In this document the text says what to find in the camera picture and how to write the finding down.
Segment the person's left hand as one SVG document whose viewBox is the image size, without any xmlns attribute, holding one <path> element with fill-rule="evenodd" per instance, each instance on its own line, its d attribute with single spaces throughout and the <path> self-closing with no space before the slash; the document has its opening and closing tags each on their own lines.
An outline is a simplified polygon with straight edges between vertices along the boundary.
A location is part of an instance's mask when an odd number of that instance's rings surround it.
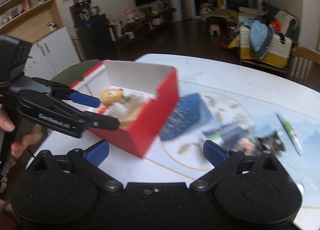
<svg viewBox="0 0 320 230">
<path fill-rule="evenodd" d="M 23 155 L 29 146 L 36 145 L 43 137 L 40 125 L 34 125 L 32 129 L 22 136 L 17 136 L 22 119 L 10 110 L 9 113 L 1 105 L 1 131 L 3 138 L 1 139 L 1 161 L 7 159 L 18 159 Z"/>
</svg>

